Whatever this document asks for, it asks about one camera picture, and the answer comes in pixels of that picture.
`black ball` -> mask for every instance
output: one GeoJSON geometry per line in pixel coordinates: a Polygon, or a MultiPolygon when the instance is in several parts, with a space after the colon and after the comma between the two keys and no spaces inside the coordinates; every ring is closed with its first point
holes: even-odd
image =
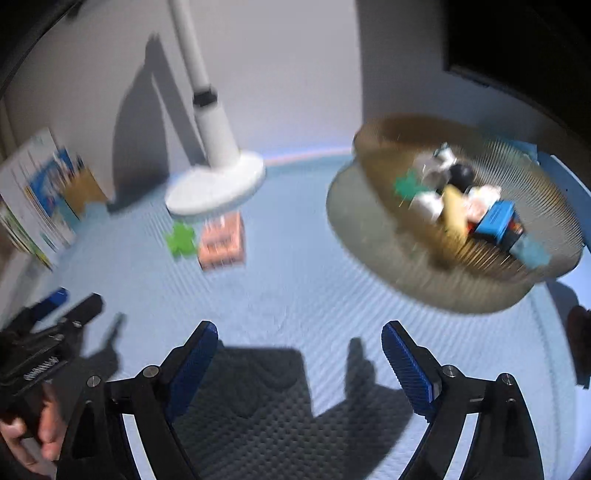
{"type": "Polygon", "coordinates": [[[470,165],[463,165],[456,163],[449,168],[450,179],[449,184],[466,193],[466,190],[474,185],[476,172],[470,165]]]}

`finger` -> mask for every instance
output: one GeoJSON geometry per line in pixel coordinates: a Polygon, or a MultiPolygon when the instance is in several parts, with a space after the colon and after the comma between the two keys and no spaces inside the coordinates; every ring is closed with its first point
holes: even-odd
{"type": "Polygon", "coordinates": [[[39,419],[39,439],[43,443],[52,443],[66,432],[66,425],[61,418],[57,403],[47,403],[39,419]]]}
{"type": "Polygon", "coordinates": [[[21,419],[14,419],[12,423],[0,421],[0,429],[5,440],[19,439],[27,432],[27,426],[21,419]]]}
{"type": "Polygon", "coordinates": [[[46,403],[58,403],[56,389],[52,384],[43,382],[43,394],[46,403]]]}
{"type": "Polygon", "coordinates": [[[25,434],[27,427],[21,419],[15,419],[10,425],[0,421],[0,433],[6,440],[8,448],[21,464],[35,472],[38,464],[29,452],[21,445],[20,437],[25,434]]]}
{"type": "Polygon", "coordinates": [[[60,459],[61,442],[46,443],[41,447],[41,454],[45,460],[55,462],[60,459]]]}

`green clover toy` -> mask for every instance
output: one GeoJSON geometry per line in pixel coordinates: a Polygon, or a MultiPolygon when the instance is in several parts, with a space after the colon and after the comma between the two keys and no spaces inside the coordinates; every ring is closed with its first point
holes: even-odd
{"type": "Polygon", "coordinates": [[[166,236],[166,243],[170,253],[174,257],[180,255],[190,257],[195,255],[195,230],[183,223],[175,222],[173,225],[173,233],[166,236]]]}
{"type": "Polygon", "coordinates": [[[409,170],[405,177],[398,178],[394,182],[394,193],[401,196],[403,200],[412,200],[417,193],[429,192],[425,185],[417,180],[417,176],[409,170]]]}

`blue gripper pad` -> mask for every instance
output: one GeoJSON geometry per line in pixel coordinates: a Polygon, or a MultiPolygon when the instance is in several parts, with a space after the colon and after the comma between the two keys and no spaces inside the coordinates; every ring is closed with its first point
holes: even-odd
{"type": "Polygon", "coordinates": [[[387,323],[382,329],[382,350],[414,412],[431,422],[436,413],[433,405],[436,397],[433,383],[392,324],[393,322],[387,323]]]}
{"type": "Polygon", "coordinates": [[[169,386],[169,398],[165,407],[166,419],[172,423],[184,415],[201,384],[209,364],[217,350],[217,328],[207,322],[207,326],[197,344],[180,365],[169,386]]]}
{"type": "Polygon", "coordinates": [[[65,288],[58,288],[45,300],[42,300],[37,305],[31,307],[33,311],[33,319],[37,321],[42,320],[56,308],[61,307],[64,303],[66,303],[68,301],[68,297],[69,294],[65,288]]]}

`metal screw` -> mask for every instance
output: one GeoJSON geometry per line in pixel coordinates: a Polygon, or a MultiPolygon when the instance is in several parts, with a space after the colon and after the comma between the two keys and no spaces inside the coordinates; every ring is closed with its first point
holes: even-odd
{"type": "Polygon", "coordinates": [[[453,365],[443,365],[443,374],[446,377],[453,378],[456,377],[458,373],[460,373],[460,371],[453,365]]]}
{"type": "Polygon", "coordinates": [[[90,388],[95,388],[100,384],[100,377],[97,377],[96,375],[92,375],[92,377],[90,377],[87,381],[86,381],[86,385],[88,385],[90,388]]]}
{"type": "Polygon", "coordinates": [[[515,385],[515,378],[513,378],[512,375],[509,374],[501,374],[501,380],[503,381],[503,383],[505,385],[515,385]]]}
{"type": "Polygon", "coordinates": [[[151,365],[150,367],[144,368],[142,373],[144,374],[145,378],[154,378],[159,372],[160,369],[158,367],[151,365]]]}

